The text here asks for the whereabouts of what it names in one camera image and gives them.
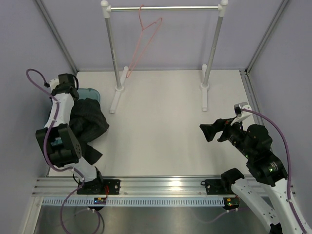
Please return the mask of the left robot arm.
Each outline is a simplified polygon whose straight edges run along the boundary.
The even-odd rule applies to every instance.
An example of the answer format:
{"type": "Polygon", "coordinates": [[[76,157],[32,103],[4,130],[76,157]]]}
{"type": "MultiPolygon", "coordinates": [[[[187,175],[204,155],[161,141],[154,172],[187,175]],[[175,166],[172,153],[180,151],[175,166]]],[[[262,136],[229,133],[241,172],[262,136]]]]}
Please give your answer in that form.
{"type": "Polygon", "coordinates": [[[36,139],[47,164],[57,172],[71,171],[78,177],[77,194],[98,195],[105,183],[100,171],[83,157],[81,143],[70,128],[70,114],[79,94],[77,79],[72,74],[60,74],[49,82],[52,108],[36,139]]]}

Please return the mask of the pink wire hanger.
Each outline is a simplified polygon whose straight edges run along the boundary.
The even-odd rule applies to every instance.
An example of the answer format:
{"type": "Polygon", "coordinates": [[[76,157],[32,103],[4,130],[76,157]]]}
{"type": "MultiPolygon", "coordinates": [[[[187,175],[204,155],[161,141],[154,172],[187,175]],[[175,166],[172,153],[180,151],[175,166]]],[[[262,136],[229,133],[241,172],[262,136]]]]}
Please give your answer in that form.
{"type": "Polygon", "coordinates": [[[132,60],[128,66],[128,71],[126,73],[126,78],[129,78],[132,72],[135,70],[136,66],[139,64],[140,60],[142,59],[145,51],[147,50],[148,46],[151,44],[152,40],[154,39],[155,35],[159,31],[162,25],[162,17],[154,20],[153,22],[144,25],[143,18],[141,16],[142,8],[145,5],[142,4],[138,10],[138,18],[140,22],[141,32],[139,39],[136,44],[136,48],[132,55],[132,60]]]}

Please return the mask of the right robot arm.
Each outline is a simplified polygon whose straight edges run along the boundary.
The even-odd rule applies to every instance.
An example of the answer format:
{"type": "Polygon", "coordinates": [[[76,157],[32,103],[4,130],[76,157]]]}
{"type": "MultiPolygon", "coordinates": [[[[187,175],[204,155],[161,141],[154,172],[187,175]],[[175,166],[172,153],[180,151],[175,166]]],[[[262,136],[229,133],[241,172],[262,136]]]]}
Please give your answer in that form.
{"type": "Polygon", "coordinates": [[[240,197],[259,218],[270,234],[310,234],[290,190],[290,171],[271,151],[272,138],[263,125],[252,124],[244,130],[234,119],[218,119],[213,124],[201,124],[206,140],[212,141],[220,132],[218,142],[229,141],[247,159],[246,166],[270,199],[266,201],[250,187],[244,175],[233,168],[221,175],[220,187],[227,194],[240,197]]]}

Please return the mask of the black pinstriped shirt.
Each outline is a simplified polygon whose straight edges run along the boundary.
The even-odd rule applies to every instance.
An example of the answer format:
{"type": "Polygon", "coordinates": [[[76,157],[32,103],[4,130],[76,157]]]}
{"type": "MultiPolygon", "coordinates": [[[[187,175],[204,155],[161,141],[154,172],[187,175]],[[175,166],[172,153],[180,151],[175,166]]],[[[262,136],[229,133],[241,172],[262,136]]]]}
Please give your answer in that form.
{"type": "Polygon", "coordinates": [[[70,114],[70,128],[80,143],[82,156],[89,164],[95,164],[102,157],[102,153],[89,143],[106,133],[109,127],[97,100],[86,98],[75,101],[70,114]]]}

